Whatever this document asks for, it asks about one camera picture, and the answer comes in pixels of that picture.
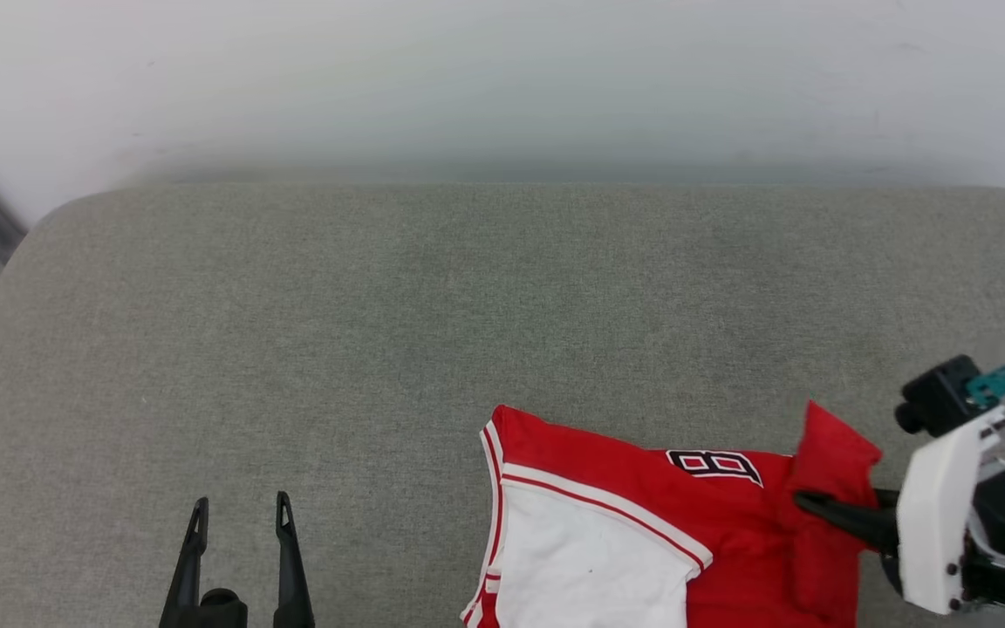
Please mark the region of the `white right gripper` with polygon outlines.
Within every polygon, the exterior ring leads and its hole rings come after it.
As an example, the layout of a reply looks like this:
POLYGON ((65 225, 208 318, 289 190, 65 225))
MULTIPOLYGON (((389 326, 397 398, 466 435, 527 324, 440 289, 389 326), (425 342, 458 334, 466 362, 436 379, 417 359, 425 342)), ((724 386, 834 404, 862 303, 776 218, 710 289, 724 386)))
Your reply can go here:
POLYGON ((1002 473, 994 448, 1005 426, 997 406, 914 450, 904 486, 876 490, 876 506, 845 503, 813 490, 797 490, 795 505, 841 529, 877 552, 897 552, 907 603, 936 615, 952 613, 964 597, 965 543, 976 526, 974 493, 1002 473))

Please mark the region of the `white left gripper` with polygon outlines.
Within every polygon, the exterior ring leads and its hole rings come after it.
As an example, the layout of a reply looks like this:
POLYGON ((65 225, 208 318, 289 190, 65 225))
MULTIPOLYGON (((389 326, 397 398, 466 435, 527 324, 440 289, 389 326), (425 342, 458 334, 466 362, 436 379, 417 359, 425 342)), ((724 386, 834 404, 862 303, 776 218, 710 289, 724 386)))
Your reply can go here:
MULTIPOLYGON (((247 605, 229 589, 213 589, 200 597, 201 557, 208 545, 209 500, 193 505, 185 529, 159 627, 246 628, 247 605)), ((290 496, 279 490, 276 501, 279 541, 278 604, 275 627, 315 627, 310 588, 290 496)))

